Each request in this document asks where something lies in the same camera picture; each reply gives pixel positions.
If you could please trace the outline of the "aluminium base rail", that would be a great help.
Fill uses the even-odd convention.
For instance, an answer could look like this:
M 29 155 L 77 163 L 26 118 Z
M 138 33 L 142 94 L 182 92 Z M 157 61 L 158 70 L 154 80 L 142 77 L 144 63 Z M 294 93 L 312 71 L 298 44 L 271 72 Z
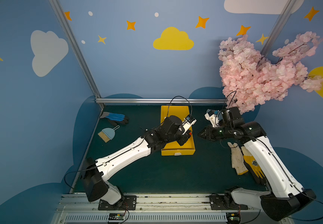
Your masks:
M 226 224 L 227 213 L 239 213 L 240 224 L 274 224 L 260 209 L 223 202 L 223 194 L 125 194 L 124 204 L 112 208 L 89 202 L 84 193 L 62 195 L 53 224 Z M 109 213 L 127 215 L 108 223 Z

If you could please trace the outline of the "pink cherry blossom tree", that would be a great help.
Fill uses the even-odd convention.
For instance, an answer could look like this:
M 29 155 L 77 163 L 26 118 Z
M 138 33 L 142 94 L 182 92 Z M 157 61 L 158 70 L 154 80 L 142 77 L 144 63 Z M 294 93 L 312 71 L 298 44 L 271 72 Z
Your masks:
M 323 78 L 309 76 L 301 60 L 313 56 L 321 41 L 315 32 L 298 34 L 293 42 L 273 51 L 272 55 L 278 58 L 276 63 L 256 50 L 247 35 L 222 41 L 219 74 L 227 105 L 246 113 L 269 100 L 284 100 L 294 85 L 307 92 L 319 91 Z

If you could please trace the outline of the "blue black work glove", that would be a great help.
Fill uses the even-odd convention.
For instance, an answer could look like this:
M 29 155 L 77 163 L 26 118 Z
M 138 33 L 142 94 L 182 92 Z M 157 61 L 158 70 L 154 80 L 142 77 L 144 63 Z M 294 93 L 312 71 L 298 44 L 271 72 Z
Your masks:
M 107 119 L 114 127 L 118 124 L 126 125 L 129 123 L 129 118 L 126 115 L 119 113 L 102 112 L 100 119 Z

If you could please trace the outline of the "yellow drawer cabinet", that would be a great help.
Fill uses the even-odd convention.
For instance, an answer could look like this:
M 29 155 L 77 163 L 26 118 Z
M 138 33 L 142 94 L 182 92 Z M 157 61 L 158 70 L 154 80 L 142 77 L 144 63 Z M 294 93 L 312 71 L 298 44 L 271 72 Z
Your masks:
M 161 106 L 161 123 L 164 122 L 166 117 L 176 116 L 182 122 L 185 120 L 187 116 L 190 114 L 190 109 L 188 106 Z

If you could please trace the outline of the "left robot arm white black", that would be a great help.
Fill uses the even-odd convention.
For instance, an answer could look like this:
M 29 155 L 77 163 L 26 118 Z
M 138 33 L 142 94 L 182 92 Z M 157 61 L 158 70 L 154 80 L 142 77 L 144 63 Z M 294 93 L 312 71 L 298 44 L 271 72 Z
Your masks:
M 188 115 L 184 120 L 171 115 L 158 126 L 147 130 L 141 137 L 121 150 L 99 159 L 87 158 L 83 162 L 81 180 L 89 202 L 103 200 L 109 205 L 118 205 L 122 193 L 109 179 L 124 167 L 138 159 L 157 152 L 168 143 L 184 145 L 191 137 L 190 128 L 196 119 Z

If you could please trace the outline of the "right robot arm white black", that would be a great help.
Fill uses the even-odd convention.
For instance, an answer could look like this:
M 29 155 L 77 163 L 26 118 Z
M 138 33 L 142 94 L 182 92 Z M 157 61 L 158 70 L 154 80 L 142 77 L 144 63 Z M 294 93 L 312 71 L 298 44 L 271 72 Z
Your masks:
M 271 219 L 280 221 L 316 199 L 314 191 L 305 189 L 286 168 L 261 125 L 255 121 L 246 123 L 238 107 L 220 111 L 208 109 L 204 116 L 211 124 L 198 136 L 210 141 L 237 139 L 251 154 L 270 187 L 270 191 L 228 189 L 225 192 L 227 202 L 260 209 Z

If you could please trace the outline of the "yellow work glove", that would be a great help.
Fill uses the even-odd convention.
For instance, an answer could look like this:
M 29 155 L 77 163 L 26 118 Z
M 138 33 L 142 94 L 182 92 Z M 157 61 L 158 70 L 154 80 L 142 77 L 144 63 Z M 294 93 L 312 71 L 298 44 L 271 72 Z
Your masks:
M 241 147 L 244 165 L 250 171 L 251 175 L 253 176 L 255 182 L 260 185 L 266 184 L 266 177 L 258 165 L 256 159 L 251 155 L 251 153 L 244 147 Z

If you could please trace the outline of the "controller board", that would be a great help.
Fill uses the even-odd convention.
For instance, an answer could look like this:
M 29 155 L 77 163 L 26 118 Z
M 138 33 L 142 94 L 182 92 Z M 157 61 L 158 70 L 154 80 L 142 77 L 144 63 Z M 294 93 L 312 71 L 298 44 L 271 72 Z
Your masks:
M 227 213 L 226 214 L 227 224 L 240 224 L 241 215 L 239 213 Z
M 123 215 L 121 213 L 109 213 L 108 215 L 108 223 L 121 223 L 127 219 L 127 215 Z

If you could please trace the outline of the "small blue hand brush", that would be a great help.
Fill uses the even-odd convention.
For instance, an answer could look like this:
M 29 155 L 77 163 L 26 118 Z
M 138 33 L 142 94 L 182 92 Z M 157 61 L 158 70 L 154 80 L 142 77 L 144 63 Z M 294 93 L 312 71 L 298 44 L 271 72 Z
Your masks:
M 120 128 L 119 125 L 117 125 L 114 128 L 104 128 L 102 131 L 98 133 L 98 136 L 105 142 L 109 142 L 115 137 L 116 130 Z

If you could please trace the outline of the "yellow top drawer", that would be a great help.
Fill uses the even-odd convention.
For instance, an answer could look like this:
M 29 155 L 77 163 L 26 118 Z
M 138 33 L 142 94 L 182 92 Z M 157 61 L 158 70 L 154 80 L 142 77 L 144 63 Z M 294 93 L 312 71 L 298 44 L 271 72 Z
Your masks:
M 185 144 L 180 146 L 176 141 L 168 143 L 164 149 L 161 150 L 162 156 L 180 156 L 180 155 L 194 155 L 196 149 L 192 135 L 192 128 L 190 130 L 190 138 Z

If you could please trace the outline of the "right controller board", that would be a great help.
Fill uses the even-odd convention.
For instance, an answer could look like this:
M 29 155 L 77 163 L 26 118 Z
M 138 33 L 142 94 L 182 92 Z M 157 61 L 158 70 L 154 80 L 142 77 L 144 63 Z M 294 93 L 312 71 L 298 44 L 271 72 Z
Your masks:
M 241 215 L 239 213 L 227 213 L 226 214 L 227 224 L 240 224 Z

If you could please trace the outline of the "left controller board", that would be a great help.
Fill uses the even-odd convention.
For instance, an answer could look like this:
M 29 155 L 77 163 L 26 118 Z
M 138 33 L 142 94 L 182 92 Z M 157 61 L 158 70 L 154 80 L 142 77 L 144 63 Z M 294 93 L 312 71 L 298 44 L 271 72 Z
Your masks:
M 108 215 L 108 223 L 121 223 L 127 219 L 127 215 L 123 215 L 121 213 L 109 213 Z

